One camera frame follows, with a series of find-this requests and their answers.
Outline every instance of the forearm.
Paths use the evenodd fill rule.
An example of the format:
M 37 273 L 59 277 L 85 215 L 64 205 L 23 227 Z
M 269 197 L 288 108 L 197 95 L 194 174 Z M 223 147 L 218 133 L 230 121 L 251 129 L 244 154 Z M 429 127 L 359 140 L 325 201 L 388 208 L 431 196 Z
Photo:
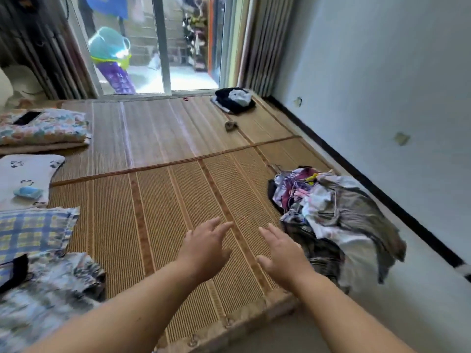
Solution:
M 414 352 L 324 276 L 313 272 L 295 294 L 333 353 Z
M 195 287 L 191 271 L 172 262 L 99 308 L 71 320 L 27 353 L 149 353 Z

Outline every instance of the glass panel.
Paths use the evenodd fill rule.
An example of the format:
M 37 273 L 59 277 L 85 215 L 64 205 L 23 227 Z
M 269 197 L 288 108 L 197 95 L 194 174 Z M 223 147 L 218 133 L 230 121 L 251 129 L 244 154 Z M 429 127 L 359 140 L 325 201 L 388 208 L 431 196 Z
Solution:
M 105 95 L 163 93 L 152 0 L 72 0 Z
M 163 12 L 172 90 L 219 88 L 219 75 L 210 70 L 221 58 L 215 17 L 222 23 L 224 0 L 163 0 Z

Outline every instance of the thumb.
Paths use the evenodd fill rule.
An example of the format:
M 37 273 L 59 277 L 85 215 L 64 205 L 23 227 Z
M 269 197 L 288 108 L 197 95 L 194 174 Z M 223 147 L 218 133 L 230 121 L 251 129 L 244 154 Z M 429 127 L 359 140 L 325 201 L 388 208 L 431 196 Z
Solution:
M 268 259 L 266 256 L 263 256 L 263 255 L 258 255 L 257 256 L 257 263 L 259 263 L 259 265 L 262 267 L 262 269 L 266 272 L 266 273 L 270 273 L 271 272 L 271 268 L 273 266 L 273 261 L 271 261 L 270 259 Z
M 223 249 L 222 250 L 222 257 L 224 258 L 224 264 L 229 261 L 229 258 L 231 257 L 232 254 L 232 249 Z

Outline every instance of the black phone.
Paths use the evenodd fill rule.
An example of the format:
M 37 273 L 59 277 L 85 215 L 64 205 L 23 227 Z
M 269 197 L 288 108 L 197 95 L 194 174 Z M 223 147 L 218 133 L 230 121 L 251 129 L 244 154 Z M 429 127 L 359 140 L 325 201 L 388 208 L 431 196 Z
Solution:
M 13 123 L 13 125 L 26 125 L 36 119 L 42 112 L 27 112 L 25 115 L 20 117 L 17 121 Z

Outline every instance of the striped curtain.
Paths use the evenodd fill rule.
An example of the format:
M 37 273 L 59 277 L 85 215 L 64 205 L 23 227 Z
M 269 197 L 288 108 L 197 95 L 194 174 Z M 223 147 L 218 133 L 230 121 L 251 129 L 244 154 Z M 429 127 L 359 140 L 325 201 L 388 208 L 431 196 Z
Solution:
M 238 86 L 269 96 L 294 0 L 250 0 Z
M 29 67 L 51 100 L 96 97 L 69 27 L 71 13 L 70 0 L 0 0 L 0 45 L 10 53 L 2 66 Z

